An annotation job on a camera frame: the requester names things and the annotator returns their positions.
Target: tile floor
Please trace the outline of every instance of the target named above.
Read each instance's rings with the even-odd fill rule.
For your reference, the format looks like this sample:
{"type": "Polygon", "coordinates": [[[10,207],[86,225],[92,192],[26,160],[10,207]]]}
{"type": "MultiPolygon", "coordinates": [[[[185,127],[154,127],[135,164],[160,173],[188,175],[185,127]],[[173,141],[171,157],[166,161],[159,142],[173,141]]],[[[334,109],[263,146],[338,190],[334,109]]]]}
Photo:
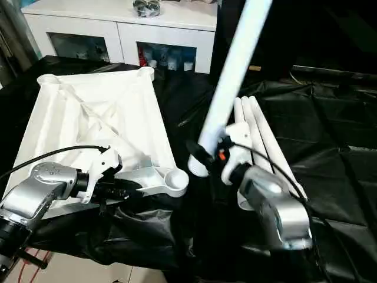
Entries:
{"type": "MultiPolygon", "coordinates": [[[[43,258],[45,251],[40,251],[38,258],[43,258]]],[[[23,265],[19,261],[5,283],[17,283],[19,272],[23,265]]],[[[26,265],[21,277],[21,283],[29,283],[37,268],[26,265]]],[[[69,255],[52,254],[47,269],[40,270],[34,283],[166,283],[161,271],[140,268],[124,264],[100,265],[89,259],[76,258],[69,255]]]]}

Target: white tube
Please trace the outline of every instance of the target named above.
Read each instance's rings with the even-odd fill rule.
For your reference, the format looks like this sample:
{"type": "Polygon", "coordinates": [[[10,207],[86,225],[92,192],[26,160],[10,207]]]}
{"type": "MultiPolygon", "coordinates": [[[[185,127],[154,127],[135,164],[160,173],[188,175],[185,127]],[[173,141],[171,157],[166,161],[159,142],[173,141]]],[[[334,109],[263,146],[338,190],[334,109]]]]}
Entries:
{"type": "Polygon", "coordinates": [[[234,122],[241,123],[245,122],[245,116],[243,114],[241,99],[236,97],[234,100],[234,122]]]}
{"type": "MultiPolygon", "coordinates": [[[[271,3],[272,0],[246,0],[243,7],[219,83],[199,137],[199,144],[210,154],[214,153],[217,139],[228,122],[234,99],[240,90],[271,3]]],[[[208,176],[204,165],[193,156],[190,156],[188,160],[188,168],[197,176],[208,176]]]]}
{"type": "MultiPolygon", "coordinates": [[[[277,143],[277,140],[275,139],[275,136],[272,133],[265,116],[263,115],[263,112],[260,109],[257,100],[255,99],[255,97],[251,96],[249,98],[249,101],[269,158],[271,159],[271,161],[275,162],[280,168],[284,170],[284,172],[295,182],[303,196],[307,197],[302,186],[296,181],[296,178],[294,177],[292,170],[290,169],[288,162],[285,159],[284,154],[279,144],[277,143]]],[[[278,170],[275,170],[275,174],[283,180],[285,179],[284,176],[278,170]]],[[[289,190],[296,196],[298,196],[295,189],[290,183],[288,183],[288,186],[289,190]]]]}
{"type": "MultiPolygon", "coordinates": [[[[266,149],[264,148],[262,137],[259,133],[257,122],[255,121],[254,115],[252,113],[252,108],[250,106],[250,101],[248,97],[242,97],[242,108],[245,116],[245,120],[250,127],[250,138],[253,143],[253,148],[264,155],[267,155],[266,149]]],[[[273,173],[270,163],[261,158],[260,156],[253,154],[254,164],[263,168],[264,170],[273,173]]]]}

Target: black plastic sheet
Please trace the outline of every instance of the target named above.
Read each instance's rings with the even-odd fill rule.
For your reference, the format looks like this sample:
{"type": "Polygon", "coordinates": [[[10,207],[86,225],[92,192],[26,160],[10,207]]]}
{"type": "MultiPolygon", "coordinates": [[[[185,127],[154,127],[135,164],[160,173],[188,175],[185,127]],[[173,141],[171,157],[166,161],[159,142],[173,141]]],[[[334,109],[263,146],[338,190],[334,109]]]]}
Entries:
{"type": "MultiPolygon", "coordinates": [[[[12,167],[38,94],[36,78],[135,68],[46,57],[0,91],[2,139],[0,169],[12,167]]],[[[360,274],[377,282],[377,100],[357,91],[320,85],[245,81],[240,95],[255,95],[312,205],[339,231],[360,274]]],[[[156,71],[154,88],[177,166],[187,170],[185,142],[197,140],[214,87],[206,75],[156,71]]],[[[210,183],[190,175],[179,199],[156,195],[42,222],[31,239],[36,248],[168,271],[168,277],[269,282],[271,266],[254,213],[240,210],[231,193],[213,206],[210,183]]],[[[320,253],[334,282],[352,282],[343,251],[317,223],[320,253]]]]}

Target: silver robotic arm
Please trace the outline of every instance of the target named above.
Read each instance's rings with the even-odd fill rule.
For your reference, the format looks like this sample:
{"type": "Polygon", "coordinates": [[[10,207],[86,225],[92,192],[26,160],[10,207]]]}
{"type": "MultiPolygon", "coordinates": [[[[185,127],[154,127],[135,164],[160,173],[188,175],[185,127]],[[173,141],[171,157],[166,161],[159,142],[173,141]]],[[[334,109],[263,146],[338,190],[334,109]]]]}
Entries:
{"type": "Polygon", "coordinates": [[[36,165],[30,177],[3,199],[0,217],[32,231],[53,200],[66,200],[78,186],[78,170],[58,163],[36,165]]]}
{"type": "Polygon", "coordinates": [[[7,273],[15,258],[29,256],[24,252],[27,241],[54,200],[72,197],[88,203],[142,195],[137,192],[138,183],[115,178],[121,168],[120,156],[110,149],[88,173],[54,162],[34,166],[29,178],[13,187],[0,203],[0,275],[7,273]]]}

